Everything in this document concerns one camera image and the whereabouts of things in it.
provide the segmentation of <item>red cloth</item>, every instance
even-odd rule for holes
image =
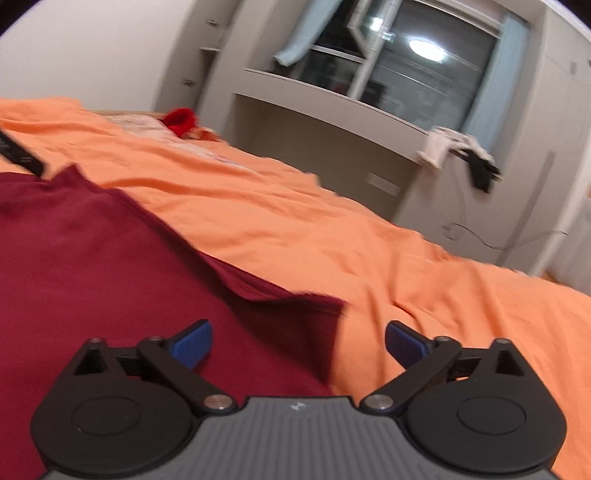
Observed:
[[[182,138],[195,126],[197,117],[190,108],[177,108],[167,113],[160,121],[177,137]]]
[[[341,308],[196,251],[76,167],[51,181],[0,174],[0,478],[42,473],[31,415],[89,337],[134,345],[207,318],[214,340],[202,375],[239,401],[330,395]]]

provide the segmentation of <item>metal screw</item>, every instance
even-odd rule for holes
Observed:
[[[378,411],[387,410],[394,405],[394,400],[391,397],[380,394],[370,395],[363,402],[367,408]]]
[[[226,410],[233,404],[232,397],[224,394],[209,395],[203,400],[203,404],[209,408],[209,410]]]

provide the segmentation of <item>black circular plate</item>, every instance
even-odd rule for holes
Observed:
[[[484,475],[551,465],[565,434],[564,417],[552,397],[536,395],[513,375],[428,390],[410,404],[407,426],[432,457]]]
[[[87,478],[133,475],[171,458],[188,441],[187,403],[157,384],[84,375],[67,395],[50,393],[31,422],[45,463]]]

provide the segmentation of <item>wall shelf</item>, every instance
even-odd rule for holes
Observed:
[[[417,162],[427,133],[377,108],[322,88],[244,69],[235,93],[302,113],[342,128]]]

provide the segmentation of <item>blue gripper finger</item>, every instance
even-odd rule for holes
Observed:
[[[386,327],[386,350],[405,369],[427,356],[432,345],[430,339],[397,320]]]
[[[193,370],[209,353],[212,342],[211,324],[207,320],[199,320],[168,340],[168,353]]]

